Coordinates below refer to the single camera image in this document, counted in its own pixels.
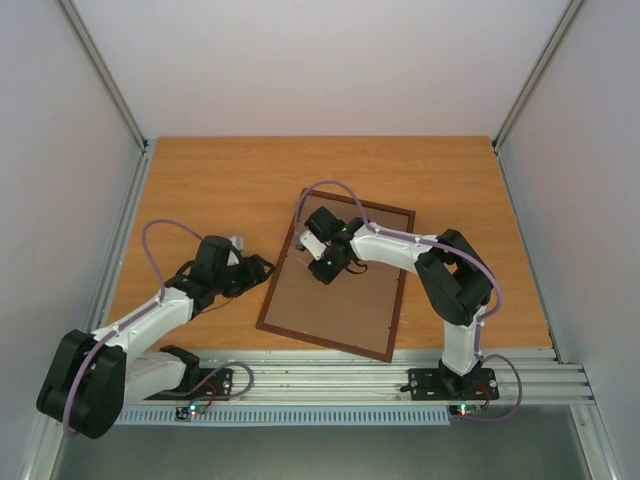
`white panel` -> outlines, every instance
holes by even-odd
[[[76,0],[143,132],[495,135],[566,0]]]
[[[85,328],[136,147],[56,2],[0,6],[0,478],[62,335]]]
[[[549,316],[625,478],[640,471],[639,19],[637,0],[587,2],[504,149]]]

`robotic arm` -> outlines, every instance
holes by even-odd
[[[72,396],[69,426],[89,438],[103,435],[122,408],[164,391],[190,391],[199,380],[199,362],[174,346],[138,358],[174,328],[213,304],[234,298],[266,281],[275,266],[259,255],[243,257],[242,239],[207,236],[194,260],[185,263],[160,292],[121,320],[91,333],[64,336],[37,400],[40,412],[63,420]],[[73,383],[93,355],[76,389]]]
[[[305,226],[308,230],[300,235],[298,248],[313,255],[309,270],[325,285],[360,261],[386,263],[420,277],[431,306],[444,320],[441,380],[452,398],[459,397],[481,366],[477,327],[492,285],[471,262],[421,240],[453,247],[481,262],[462,234],[447,230],[439,236],[413,236],[373,222],[365,225],[361,218],[345,224],[324,207],[311,214]],[[448,265],[454,264],[450,271]]]

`wooden table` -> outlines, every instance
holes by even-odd
[[[148,221],[175,219],[202,235],[239,233],[247,254],[259,253],[275,262],[300,190],[322,179],[341,180],[362,199],[415,210],[418,233],[455,228],[467,237],[505,294],[503,310],[487,321],[483,346],[551,345],[486,137],[161,138],[110,319],[133,310],[157,290],[140,242]],[[325,190],[344,193],[333,187]],[[165,277],[193,258],[198,246],[189,234],[164,225],[153,227],[149,243]],[[263,284],[224,308],[198,316],[156,346],[319,348],[255,329],[266,290]],[[431,309],[418,277],[409,275],[396,348],[442,345],[442,320]]]

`ventilation grille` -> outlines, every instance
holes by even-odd
[[[287,425],[448,425],[446,407],[295,407],[215,405],[189,420],[176,418],[175,407],[132,406],[116,425],[188,425],[264,427]]]

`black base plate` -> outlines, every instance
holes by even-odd
[[[418,382],[417,386],[410,390],[411,400],[486,400],[485,394],[476,388],[475,382],[472,382],[460,397],[451,398],[442,386],[437,368],[412,368],[408,373],[409,385],[412,385],[412,382]],[[480,368],[475,374],[475,381],[487,387],[491,400],[500,398],[497,384],[493,388],[489,385],[491,380],[495,379],[496,375],[491,368]]]
[[[202,381],[204,377],[209,375],[213,371],[212,368],[201,368],[200,369],[200,378],[198,383]],[[229,385],[227,388],[224,388],[223,383],[225,380],[229,381]],[[213,375],[207,380],[208,383],[216,387],[216,394],[219,396],[229,395],[231,393],[231,389],[233,388],[233,370],[230,368],[223,368],[218,373]],[[170,395],[162,395],[160,393],[156,395],[152,395],[147,400],[193,400],[194,398],[206,397],[211,394],[211,389],[206,385],[203,385],[198,390],[194,391],[189,395],[185,395],[184,397],[173,397]]]

